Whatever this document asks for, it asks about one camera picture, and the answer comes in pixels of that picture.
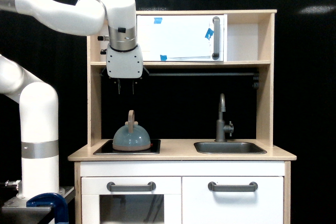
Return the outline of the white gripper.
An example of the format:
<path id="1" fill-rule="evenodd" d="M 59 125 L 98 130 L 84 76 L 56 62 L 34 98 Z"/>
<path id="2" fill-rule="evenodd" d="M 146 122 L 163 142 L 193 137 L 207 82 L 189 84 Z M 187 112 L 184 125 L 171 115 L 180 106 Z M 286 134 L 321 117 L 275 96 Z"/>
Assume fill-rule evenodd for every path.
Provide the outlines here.
<path id="1" fill-rule="evenodd" d="M 134 79 L 140 78 L 143 72 L 143 57 L 141 47 L 137 45 L 126 52 L 115 51 L 108 44 L 106 69 L 110 78 L 118 78 L 118 94 L 121 94 L 121 80 L 132 79 L 132 94 L 134 95 Z"/>

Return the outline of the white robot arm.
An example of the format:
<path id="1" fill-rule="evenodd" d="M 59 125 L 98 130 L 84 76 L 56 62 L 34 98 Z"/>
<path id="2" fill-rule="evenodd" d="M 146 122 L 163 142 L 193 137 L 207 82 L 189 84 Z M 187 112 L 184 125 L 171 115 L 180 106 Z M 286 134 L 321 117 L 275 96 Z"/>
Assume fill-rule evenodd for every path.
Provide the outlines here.
<path id="1" fill-rule="evenodd" d="M 75 5 L 53 0 L 1 0 L 1 10 L 32 16 L 55 31 L 78 36 L 97 34 L 107 24 L 108 75 L 119 79 L 142 75 L 135 0 L 78 0 Z M 59 192 L 57 92 L 17 63 L 1 57 L 1 94 L 19 105 L 20 195 L 31 199 Z"/>

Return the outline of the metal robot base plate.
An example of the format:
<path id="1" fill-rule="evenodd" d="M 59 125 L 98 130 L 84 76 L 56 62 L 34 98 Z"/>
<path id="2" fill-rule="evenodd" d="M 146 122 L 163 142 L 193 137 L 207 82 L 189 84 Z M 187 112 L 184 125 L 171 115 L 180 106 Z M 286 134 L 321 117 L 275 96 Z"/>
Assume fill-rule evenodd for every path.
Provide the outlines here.
<path id="1" fill-rule="evenodd" d="M 58 194 L 62 195 L 67 203 L 70 203 L 76 195 L 74 186 L 65 186 L 60 187 Z M 27 207 L 26 206 L 27 199 L 22 197 L 21 195 L 17 194 L 15 197 L 11 198 L 10 200 L 4 203 L 2 210 L 4 212 L 17 212 L 17 211 L 24 211 L 24 212 L 51 212 L 52 206 L 37 206 L 37 207 Z"/>

